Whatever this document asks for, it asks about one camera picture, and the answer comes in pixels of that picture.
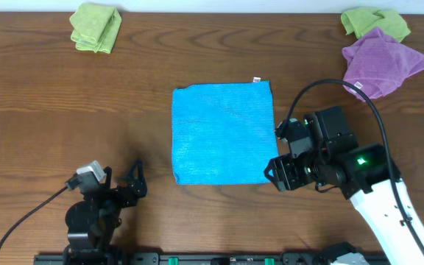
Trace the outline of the blue cloth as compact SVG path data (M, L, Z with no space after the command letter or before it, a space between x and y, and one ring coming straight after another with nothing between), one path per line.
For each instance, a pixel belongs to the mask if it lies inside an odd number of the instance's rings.
M278 156L269 82L191 85L172 94L172 171L180 186L267 183Z

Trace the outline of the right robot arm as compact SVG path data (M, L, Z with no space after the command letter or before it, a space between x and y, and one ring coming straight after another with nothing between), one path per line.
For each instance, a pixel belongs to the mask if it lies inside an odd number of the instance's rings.
M289 153L269 161L264 174L279 191L313 183L337 188L361 214L391 264L424 264L424 225L401 173L384 146L360 146L340 107L282 121L276 135Z

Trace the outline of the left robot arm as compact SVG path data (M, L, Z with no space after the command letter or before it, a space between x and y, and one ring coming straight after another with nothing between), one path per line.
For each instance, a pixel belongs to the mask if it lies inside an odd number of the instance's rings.
M122 264L124 255L110 241L120 227L121 210L134 207L146 196L143 163L137 160L122 180L124 185L110 186L112 169L93 161L76 170L66 181L70 191L78 188L83 201L72 205L65 217L68 247L63 264Z

